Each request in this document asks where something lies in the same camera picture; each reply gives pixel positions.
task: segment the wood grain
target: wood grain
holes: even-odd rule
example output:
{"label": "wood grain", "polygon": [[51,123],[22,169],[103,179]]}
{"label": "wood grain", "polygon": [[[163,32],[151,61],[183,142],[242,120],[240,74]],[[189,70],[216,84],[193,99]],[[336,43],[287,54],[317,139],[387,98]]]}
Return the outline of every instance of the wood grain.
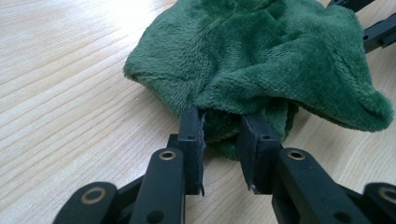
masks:
{"label": "wood grain", "polygon": [[[118,187],[145,173],[177,120],[121,69],[145,28],[175,0],[0,2],[0,223],[51,223],[78,188]],[[396,11],[377,0],[364,27]],[[396,104],[396,45],[367,60]],[[301,111],[284,144],[312,153],[356,191],[396,185],[396,123],[380,133],[340,128]],[[240,165],[205,156],[206,196],[188,196],[187,223],[276,223],[271,197],[247,191]]]}

